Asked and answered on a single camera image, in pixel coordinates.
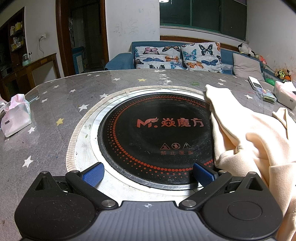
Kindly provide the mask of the cream knit sweater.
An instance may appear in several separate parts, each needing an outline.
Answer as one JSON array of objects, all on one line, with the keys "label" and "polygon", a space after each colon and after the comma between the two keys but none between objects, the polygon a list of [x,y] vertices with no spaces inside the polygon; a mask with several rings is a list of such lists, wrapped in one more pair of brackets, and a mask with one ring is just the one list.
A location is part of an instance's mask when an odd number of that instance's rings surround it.
[{"label": "cream knit sweater", "polygon": [[271,116],[242,106],[227,88],[206,85],[214,164],[233,176],[256,172],[280,206],[278,240],[295,240],[295,122],[286,108]]}]

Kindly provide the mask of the black induction cooktop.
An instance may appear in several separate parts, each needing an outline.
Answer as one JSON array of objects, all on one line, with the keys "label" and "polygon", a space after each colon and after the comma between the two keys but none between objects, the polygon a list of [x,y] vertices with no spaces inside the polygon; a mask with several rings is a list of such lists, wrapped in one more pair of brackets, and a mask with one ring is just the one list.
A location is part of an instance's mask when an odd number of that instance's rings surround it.
[{"label": "black induction cooktop", "polygon": [[214,167],[209,105],[180,93],[148,93],[116,104],[97,133],[100,152],[114,170],[151,188],[187,190],[202,178],[194,165]]}]

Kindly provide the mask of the clear box of coloured items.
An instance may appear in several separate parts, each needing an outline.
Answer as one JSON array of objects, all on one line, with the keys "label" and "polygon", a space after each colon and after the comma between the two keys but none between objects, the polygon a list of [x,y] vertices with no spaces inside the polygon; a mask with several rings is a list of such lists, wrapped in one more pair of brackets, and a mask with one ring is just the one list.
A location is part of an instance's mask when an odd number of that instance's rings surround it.
[{"label": "clear box of coloured items", "polygon": [[262,89],[257,87],[256,88],[256,94],[257,96],[262,99],[263,101],[275,104],[275,102],[277,101],[276,97],[274,96],[273,93],[271,93],[268,90]]}]

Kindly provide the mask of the white remote device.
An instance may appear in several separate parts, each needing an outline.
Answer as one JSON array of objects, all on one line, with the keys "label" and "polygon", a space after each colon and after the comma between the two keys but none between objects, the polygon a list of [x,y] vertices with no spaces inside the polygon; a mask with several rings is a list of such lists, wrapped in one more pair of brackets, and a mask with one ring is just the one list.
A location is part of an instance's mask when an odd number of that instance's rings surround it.
[{"label": "white remote device", "polygon": [[256,78],[252,76],[248,76],[248,81],[254,90],[257,90],[258,88],[263,89],[262,85],[259,83],[259,81]]}]

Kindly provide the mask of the white tissue box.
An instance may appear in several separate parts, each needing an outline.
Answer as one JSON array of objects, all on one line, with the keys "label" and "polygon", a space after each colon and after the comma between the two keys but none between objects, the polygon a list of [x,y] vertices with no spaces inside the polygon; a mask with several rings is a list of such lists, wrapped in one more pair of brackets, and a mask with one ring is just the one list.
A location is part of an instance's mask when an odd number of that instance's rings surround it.
[{"label": "white tissue box", "polygon": [[276,81],[273,93],[279,103],[287,108],[294,110],[296,104],[295,86],[292,82]]}]

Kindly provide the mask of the green round toy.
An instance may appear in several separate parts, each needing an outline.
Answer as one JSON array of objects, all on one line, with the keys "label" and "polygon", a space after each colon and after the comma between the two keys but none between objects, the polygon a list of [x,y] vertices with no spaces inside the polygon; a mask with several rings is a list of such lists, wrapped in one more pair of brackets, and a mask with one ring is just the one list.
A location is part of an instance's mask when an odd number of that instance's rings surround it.
[{"label": "green round toy", "polygon": [[275,80],[273,80],[273,79],[266,78],[266,79],[265,79],[265,82],[269,83],[269,84],[272,85],[272,86],[275,86]]}]

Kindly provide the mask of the grey cushion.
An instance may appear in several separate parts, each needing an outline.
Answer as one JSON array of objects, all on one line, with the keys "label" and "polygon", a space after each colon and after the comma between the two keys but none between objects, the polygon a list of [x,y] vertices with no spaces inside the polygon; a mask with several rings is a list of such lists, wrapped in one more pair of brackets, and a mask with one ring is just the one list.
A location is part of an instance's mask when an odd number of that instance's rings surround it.
[{"label": "grey cushion", "polygon": [[236,53],[233,53],[233,73],[241,78],[251,76],[264,81],[259,62]]}]

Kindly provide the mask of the dark wooden side table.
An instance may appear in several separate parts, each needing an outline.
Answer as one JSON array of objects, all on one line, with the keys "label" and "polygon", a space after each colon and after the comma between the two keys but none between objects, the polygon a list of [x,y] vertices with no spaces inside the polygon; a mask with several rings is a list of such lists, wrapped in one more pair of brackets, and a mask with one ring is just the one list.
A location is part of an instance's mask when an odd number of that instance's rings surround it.
[{"label": "dark wooden side table", "polygon": [[1,78],[1,97],[9,101],[15,94],[28,93],[36,87],[33,71],[50,62],[53,63],[56,78],[61,78],[56,55],[57,53],[53,53],[26,66],[20,66],[13,73]]}]

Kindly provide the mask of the blue sofa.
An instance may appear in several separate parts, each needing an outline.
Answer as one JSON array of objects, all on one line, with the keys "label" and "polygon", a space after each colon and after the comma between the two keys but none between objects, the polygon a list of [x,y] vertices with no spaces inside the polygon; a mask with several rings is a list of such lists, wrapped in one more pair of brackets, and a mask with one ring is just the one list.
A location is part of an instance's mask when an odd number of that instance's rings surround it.
[{"label": "blue sofa", "polygon": [[[169,56],[174,60],[177,60],[182,66],[183,57],[181,53],[181,42],[170,42],[170,41],[136,41],[131,44],[131,51],[127,53],[120,53],[111,59],[105,66],[105,70],[123,70],[123,69],[135,69],[137,65],[143,63],[140,60],[140,54],[143,51],[138,51],[140,47],[150,48],[163,56]],[[222,48],[221,61],[222,61],[222,72],[225,74],[233,74],[233,54],[232,50]]]}]

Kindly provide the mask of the right butterfly pillow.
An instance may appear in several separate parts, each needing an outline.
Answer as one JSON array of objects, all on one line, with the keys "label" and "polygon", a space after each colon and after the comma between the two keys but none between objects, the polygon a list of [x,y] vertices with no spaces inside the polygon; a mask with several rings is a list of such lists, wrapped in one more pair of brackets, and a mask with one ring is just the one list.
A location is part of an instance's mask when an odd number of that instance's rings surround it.
[{"label": "right butterfly pillow", "polygon": [[181,46],[185,66],[189,70],[222,73],[219,42],[185,44]]}]

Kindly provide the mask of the butterfly pillow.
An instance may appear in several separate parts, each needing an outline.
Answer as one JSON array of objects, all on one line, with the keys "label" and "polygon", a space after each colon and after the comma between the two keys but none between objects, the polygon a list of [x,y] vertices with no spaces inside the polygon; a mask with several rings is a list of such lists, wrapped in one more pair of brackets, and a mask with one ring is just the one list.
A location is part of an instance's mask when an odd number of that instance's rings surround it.
[{"label": "butterfly pillow", "polygon": [[222,73],[219,42],[185,44],[181,46],[185,66],[189,70]]},{"label": "butterfly pillow", "polygon": [[134,64],[137,69],[186,69],[179,46],[135,47]]}]

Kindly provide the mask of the plush toy panda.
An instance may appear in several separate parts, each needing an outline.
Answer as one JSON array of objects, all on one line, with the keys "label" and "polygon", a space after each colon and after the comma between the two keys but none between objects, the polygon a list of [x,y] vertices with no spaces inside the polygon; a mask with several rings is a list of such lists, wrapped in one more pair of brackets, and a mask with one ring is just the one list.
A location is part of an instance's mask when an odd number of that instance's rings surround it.
[{"label": "plush toy panda", "polygon": [[238,50],[240,54],[245,54],[249,57],[254,57],[255,53],[252,51],[250,47],[247,47],[245,44],[241,43],[238,45]]}]

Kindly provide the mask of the left butterfly pillow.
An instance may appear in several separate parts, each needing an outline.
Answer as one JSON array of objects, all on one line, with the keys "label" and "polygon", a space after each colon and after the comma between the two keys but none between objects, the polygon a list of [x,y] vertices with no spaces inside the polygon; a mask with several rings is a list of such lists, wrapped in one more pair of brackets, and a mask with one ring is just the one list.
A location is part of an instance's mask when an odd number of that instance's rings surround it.
[{"label": "left butterfly pillow", "polygon": [[135,47],[134,64],[137,69],[186,69],[179,46]]}]

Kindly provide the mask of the dark window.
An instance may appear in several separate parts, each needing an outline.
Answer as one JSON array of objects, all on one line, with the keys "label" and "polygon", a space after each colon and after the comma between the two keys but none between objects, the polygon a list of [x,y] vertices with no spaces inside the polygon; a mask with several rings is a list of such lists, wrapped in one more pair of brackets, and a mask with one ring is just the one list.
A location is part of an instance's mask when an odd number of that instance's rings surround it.
[{"label": "dark window", "polygon": [[206,30],[246,39],[247,1],[159,1],[161,26]]}]

